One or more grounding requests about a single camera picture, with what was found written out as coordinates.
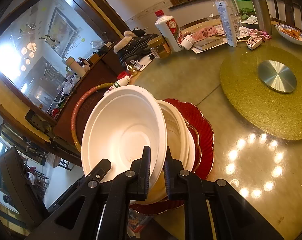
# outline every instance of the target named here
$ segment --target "pink cloth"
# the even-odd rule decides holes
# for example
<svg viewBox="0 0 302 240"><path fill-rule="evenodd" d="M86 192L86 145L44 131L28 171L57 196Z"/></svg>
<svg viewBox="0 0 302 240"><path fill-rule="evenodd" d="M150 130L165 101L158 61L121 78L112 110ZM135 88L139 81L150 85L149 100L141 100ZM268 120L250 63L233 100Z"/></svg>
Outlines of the pink cloth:
<svg viewBox="0 0 302 240"><path fill-rule="evenodd" d="M199 31L197 31L196 33L193 33L191 35L191 37L193 39L195 39L195 41L201 41L201 40L204 40L205 38L207 37L211 37L213 35L216 35L217 34L217 29L215 27L205 27Z"/></svg>

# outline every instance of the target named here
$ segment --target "framed painting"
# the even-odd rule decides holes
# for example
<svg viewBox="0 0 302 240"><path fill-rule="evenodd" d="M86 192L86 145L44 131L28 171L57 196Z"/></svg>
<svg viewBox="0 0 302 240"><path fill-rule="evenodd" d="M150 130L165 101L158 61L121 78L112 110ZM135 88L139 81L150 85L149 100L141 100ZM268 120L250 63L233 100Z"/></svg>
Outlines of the framed painting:
<svg viewBox="0 0 302 240"><path fill-rule="evenodd" d="M54 9L48 35L58 41L54 51L61 57L65 57L72 44L72 38L77 34L75 25L56 7Z"/></svg>

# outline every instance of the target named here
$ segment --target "white plate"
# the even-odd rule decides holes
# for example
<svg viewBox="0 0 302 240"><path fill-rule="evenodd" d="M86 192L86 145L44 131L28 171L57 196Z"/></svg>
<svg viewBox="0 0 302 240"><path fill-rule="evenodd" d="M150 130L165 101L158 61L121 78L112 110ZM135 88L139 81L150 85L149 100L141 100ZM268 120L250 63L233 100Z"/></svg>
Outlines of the white plate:
<svg viewBox="0 0 302 240"><path fill-rule="evenodd" d="M181 113L170 103L157 100L166 124L167 145L170 147L172 158L180 160L183 167L186 166L189 155L189 130ZM138 204L148 205L158 202L166 197L163 171L152 190L149 190L145 201Z"/></svg>
<svg viewBox="0 0 302 240"><path fill-rule="evenodd" d="M189 135L185 121L175 106L162 100L156 100L161 107L167 134L167 145L172 158L180 160L185 166L189 152Z"/></svg>
<svg viewBox="0 0 302 240"><path fill-rule="evenodd" d="M146 144L151 146L150 190L163 168L166 137L164 117L155 98L138 86L119 87L99 101L88 119L81 148L84 174L107 158L112 168L101 182L112 180L130 169Z"/></svg>
<svg viewBox="0 0 302 240"><path fill-rule="evenodd" d="M190 133L189 130L188 130L188 140L189 140L189 152L188 152L189 158L188 158L188 163L186 165L183 165L183 168L188 171L192 171L195 161L195 144L193 141L192 134ZM153 204L163 200L166 196L167 194L165 189L164 173L162 171L154 187L152 188L152 190L149 191L148 198L145 201L136 201L136 204L140 204L140 205Z"/></svg>
<svg viewBox="0 0 302 240"><path fill-rule="evenodd" d="M188 171L192 171L195 162L195 143L191 132L189 130L188 132L189 132L189 157L185 169Z"/></svg>
<svg viewBox="0 0 302 240"><path fill-rule="evenodd" d="M285 34L285 33L283 33L283 32L281 32L280 31L280 28L282 28L282 29L294 29L294 30L296 30L296 31L298 31L297 29L295 29L295 28L293 28L293 27L291 27L291 26L287 26L287 25L284 25L284 24L276 24L275 25L275 28L276 28L276 30L278 31L278 33L283 37L283 38L285 38L286 40L288 40L288 41L290 41L290 42L293 42L293 43L295 43L295 44L298 44L298 45L302 45L302 33L300 32L300 39L298 40L298 39L296 39L296 38L293 38L293 37L291 37L290 35L287 35L287 34Z"/></svg>

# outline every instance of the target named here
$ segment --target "gold placemat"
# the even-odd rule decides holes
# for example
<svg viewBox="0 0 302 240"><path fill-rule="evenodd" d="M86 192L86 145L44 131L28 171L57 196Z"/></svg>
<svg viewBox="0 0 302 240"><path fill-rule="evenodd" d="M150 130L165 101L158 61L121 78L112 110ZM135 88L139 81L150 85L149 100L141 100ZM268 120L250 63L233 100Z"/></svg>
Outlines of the gold placemat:
<svg viewBox="0 0 302 240"><path fill-rule="evenodd" d="M290 94L275 92L262 83L257 66L276 60L297 79ZM263 43L253 51L237 48L221 65L221 85L235 109L263 131L288 140L302 139L302 62L291 53Z"/></svg>

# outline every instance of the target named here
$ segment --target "key fob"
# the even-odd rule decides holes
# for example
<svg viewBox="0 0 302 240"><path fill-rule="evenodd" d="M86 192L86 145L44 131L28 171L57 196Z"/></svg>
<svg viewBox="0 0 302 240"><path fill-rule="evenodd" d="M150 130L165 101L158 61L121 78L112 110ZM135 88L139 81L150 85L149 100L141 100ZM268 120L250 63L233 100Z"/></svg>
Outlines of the key fob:
<svg viewBox="0 0 302 240"><path fill-rule="evenodd" d="M258 46L261 45L261 43L263 42L263 39L257 36L251 36L247 42L246 45L249 49L255 49Z"/></svg>

